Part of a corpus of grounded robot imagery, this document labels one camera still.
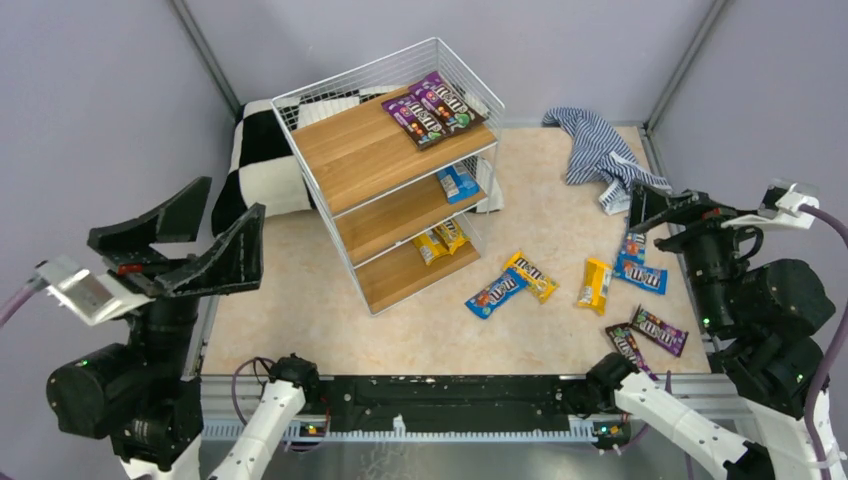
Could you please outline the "yellow candy bag back up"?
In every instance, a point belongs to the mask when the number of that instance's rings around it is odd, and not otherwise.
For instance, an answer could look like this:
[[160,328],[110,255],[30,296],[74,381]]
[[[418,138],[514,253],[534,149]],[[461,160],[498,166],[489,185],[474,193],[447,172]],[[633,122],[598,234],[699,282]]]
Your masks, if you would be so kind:
[[577,306],[590,309],[597,315],[603,316],[607,308],[612,273],[613,270],[609,264],[596,258],[588,258]]

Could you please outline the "yellow candy bag up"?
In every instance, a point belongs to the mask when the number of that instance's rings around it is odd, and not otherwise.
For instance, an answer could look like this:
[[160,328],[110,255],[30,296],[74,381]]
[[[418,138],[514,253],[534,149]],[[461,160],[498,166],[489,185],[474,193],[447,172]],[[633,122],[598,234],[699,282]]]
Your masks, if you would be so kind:
[[503,265],[503,270],[513,269],[527,282],[527,289],[545,304],[558,289],[559,283],[544,273],[523,251],[514,253]]
[[577,306],[590,309],[597,315],[603,316],[607,308],[612,273],[613,270],[609,264],[596,258],[588,258]]

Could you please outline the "yellow candy bag front up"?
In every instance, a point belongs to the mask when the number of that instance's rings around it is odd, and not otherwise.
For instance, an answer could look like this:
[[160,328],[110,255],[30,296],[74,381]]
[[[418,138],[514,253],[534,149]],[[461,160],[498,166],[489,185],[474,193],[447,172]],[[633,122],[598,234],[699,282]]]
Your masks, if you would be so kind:
[[514,253],[503,265],[503,270],[513,269],[527,282],[527,289],[545,304],[558,289],[559,283],[544,273],[523,251]]

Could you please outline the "blue candy bag floor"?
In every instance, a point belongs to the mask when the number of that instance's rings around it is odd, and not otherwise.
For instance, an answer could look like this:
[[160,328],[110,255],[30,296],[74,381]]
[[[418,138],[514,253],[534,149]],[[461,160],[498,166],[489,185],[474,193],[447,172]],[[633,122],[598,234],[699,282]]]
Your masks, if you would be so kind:
[[478,318],[488,319],[506,301],[527,287],[527,281],[513,268],[469,298],[464,305]]

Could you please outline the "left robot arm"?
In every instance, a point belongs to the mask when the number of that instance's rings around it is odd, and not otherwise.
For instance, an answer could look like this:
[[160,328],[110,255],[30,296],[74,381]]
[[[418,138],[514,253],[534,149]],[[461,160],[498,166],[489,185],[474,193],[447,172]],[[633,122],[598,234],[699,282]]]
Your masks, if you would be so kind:
[[159,251],[162,243],[197,238],[210,188],[208,177],[198,177],[139,217],[93,228],[87,243],[106,265],[102,275],[65,258],[38,268],[48,292],[84,323],[128,325],[125,342],[51,373],[46,397],[61,431],[108,439],[132,479],[199,477],[201,381],[186,374],[199,304],[261,284],[260,203],[202,254],[170,258]]

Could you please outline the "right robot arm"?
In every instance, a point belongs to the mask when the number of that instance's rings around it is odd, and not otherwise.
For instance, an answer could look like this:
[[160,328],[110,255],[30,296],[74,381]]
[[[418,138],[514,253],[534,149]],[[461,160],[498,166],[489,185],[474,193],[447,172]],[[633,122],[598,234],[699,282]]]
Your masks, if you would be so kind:
[[760,248],[769,229],[808,229],[815,220],[845,235],[798,183],[771,184],[754,210],[739,210],[686,190],[671,193],[643,182],[631,188],[628,229],[661,224],[679,232],[657,241],[686,266],[705,331],[726,342],[716,360],[753,414],[760,436],[727,431],[687,406],[632,361],[610,353],[560,400],[569,414],[627,413],[691,456],[716,479],[843,479],[846,453],[830,423],[829,373],[845,344],[840,323],[827,347],[815,334],[835,316],[812,268],[779,259],[757,268],[739,246]]

